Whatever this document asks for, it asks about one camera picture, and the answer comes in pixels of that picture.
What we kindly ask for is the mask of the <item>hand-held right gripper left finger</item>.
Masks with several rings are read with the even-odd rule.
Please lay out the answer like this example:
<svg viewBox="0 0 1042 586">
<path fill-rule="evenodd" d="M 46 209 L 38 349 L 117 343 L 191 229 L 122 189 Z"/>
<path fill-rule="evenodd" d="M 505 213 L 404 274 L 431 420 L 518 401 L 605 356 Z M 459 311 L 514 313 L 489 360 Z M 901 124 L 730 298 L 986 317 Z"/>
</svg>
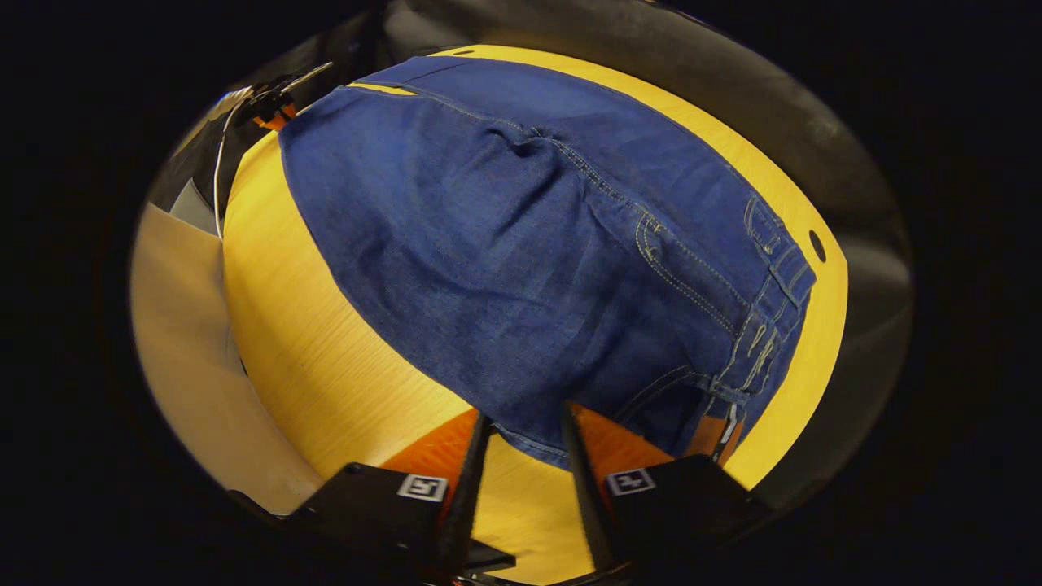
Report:
<svg viewBox="0 0 1042 586">
<path fill-rule="evenodd" d="M 493 433 L 469 409 L 435 441 L 448 453 L 431 471 L 349 462 L 293 512 L 275 514 L 243 491 L 230 497 L 334 579 L 371 585 L 461 585 L 469 555 L 485 453 Z"/>
</svg>

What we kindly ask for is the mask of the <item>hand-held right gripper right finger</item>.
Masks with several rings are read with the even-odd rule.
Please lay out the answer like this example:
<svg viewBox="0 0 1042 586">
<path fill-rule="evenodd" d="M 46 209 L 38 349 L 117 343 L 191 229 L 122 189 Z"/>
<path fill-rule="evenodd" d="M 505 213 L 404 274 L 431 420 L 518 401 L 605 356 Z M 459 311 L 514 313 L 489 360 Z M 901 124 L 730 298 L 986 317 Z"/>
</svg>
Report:
<svg viewBox="0 0 1042 586">
<path fill-rule="evenodd" d="M 772 516 L 706 455 L 667 455 L 577 402 L 561 428 L 598 572 L 704 572 Z"/>
</svg>

